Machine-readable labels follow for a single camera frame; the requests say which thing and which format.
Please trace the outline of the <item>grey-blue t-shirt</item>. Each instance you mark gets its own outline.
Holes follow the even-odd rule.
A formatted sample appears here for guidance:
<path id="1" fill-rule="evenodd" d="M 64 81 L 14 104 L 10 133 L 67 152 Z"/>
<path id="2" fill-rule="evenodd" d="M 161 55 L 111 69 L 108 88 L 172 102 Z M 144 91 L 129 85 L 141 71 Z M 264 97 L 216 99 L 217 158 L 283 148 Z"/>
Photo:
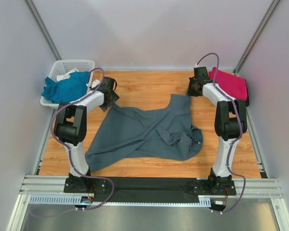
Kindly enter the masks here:
<path id="1" fill-rule="evenodd" d="M 185 161 L 203 146 L 201 129 L 192 124 L 191 99 L 172 94 L 163 109 L 143 111 L 114 104 L 85 153 L 91 171 L 124 158 L 157 157 Z"/>

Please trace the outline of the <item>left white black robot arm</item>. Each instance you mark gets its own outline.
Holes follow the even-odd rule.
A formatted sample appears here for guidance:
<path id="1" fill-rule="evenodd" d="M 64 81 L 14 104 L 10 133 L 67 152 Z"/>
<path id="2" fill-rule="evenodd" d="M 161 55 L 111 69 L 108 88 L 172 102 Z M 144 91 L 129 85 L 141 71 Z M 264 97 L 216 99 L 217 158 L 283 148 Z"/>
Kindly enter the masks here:
<path id="1" fill-rule="evenodd" d="M 68 156 L 70 170 L 66 187 L 69 191 L 87 193 L 94 185 L 83 147 L 87 134 L 87 114 L 96 107 L 106 111 L 112 106 L 119 99 L 115 93 L 117 85 L 115 79 L 104 77 L 102 81 L 93 81 L 88 93 L 81 98 L 59 104 L 53 135 L 64 146 Z"/>

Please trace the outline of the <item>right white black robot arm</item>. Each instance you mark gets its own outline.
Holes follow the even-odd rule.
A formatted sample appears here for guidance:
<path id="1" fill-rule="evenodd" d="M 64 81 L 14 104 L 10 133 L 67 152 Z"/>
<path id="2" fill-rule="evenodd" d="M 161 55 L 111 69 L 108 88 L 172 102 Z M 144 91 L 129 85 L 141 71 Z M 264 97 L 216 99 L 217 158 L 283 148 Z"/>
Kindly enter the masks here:
<path id="1" fill-rule="evenodd" d="M 214 79 L 210 79 L 206 67 L 195 65 L 194 76 L 189 79 L 188 96 L 204 96 L 216 106 L 214 129 L 219 137 L 217 157 L 207 179 L 207 188 L 219 194 L 231 185 L 232 177 L 246 178 L 232 171 L 236 147 L 247 131 L 246 102 L 227 94 Z"/>

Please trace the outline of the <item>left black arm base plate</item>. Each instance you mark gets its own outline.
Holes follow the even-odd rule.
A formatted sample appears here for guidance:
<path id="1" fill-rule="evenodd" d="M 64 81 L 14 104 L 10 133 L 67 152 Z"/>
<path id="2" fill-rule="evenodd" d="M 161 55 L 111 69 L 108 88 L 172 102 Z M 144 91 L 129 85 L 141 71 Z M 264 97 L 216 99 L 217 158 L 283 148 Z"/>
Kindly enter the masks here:
<path id="1" fill-rule="evenodd" d="M 65 193 L 105 193 L 107 181 L 89 178 L 66 178 Z"/>

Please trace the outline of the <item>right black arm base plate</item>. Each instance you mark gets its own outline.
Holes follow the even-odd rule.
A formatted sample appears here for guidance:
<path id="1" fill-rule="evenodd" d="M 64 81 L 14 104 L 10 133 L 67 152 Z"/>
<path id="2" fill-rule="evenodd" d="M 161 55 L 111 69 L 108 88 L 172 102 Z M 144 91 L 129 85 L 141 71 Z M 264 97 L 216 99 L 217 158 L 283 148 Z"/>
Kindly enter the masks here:
<path id="1" fill-rule="evenodd" d="M 236 195 L 236 188 L 233 181 L 228 183 L 215 183 L 209 180 L 193 179 L 189 181 L 187 185 L 192 188 L 195 195 Z"/>

